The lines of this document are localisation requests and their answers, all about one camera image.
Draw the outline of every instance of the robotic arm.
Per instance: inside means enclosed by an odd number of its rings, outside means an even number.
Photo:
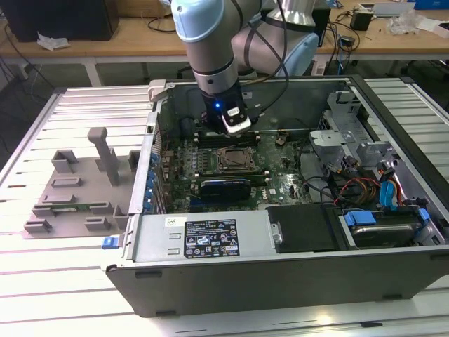
[[[289,74],[302,74],[318,46],[311,18],[315,0],[283,0],[288,30],[285,61]],[[279,66],[269,47],[247,26],[262,9],[262,0],[172,0],[176,31],[201,89],[206,111],[203,121],[218,133],[236,136],[251,127],[239,83],[239,70],[271,74]],[[282,55],[284,22],[281,9],[257,30]]]

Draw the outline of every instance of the screw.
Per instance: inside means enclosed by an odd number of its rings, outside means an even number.
[[[281,244],[282,243],[282,237],[279,234],[273,234],[273,241],[275,244]]]

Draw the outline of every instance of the motherboard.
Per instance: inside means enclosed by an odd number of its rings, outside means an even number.
[[[168,213],[248,211],[310,204],[298,147],[282,133],[244,138],[195,135],[161,153]]]

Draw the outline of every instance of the blue tab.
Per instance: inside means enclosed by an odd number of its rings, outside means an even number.
[[[159,163],[159,156],[155,153],[151,153],[149,159],[151,165]]]
[[[147,211],[151,211],[152,205],[148,201],[144,201],[143,208],[146,209]]]
[[[102,249],[118,249],[119,238],[118,237],[105,237],[101,245]]]
[[[344,216],[346,224],[351,227],[354,225],[375,225],[376,219],[371,211],[351,211]]]
[[[354,218],[351,216],[351,214],[347,214],[343,216],[344,220],[346,221],[346,224],[348,227],[354,226],[356,222],[354,221]]]
[[[153,188],[154,187],[154,181],[152,179],[148,179],[147,180],[147,187],[148,188]]]
[[[430,221],[430,215],[426,209],[419,209],[418,214],[420,215],[420,217],[424,223],[428,223]]]
[[[384,181],[380,185],[379,202],[383,207],[389,207],[392,211],[395,211],[397,207],[393,205],[395,186],[391,181]]]

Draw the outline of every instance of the gray 3d printed holder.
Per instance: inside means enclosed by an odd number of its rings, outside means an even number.
[[[123,233],[139,152],[117,157],[106,136],[106,128],[92,128],[88,134],[99,159],[77,159],[71,150],[56,151],[55,171],[24,226],[25,239]]]

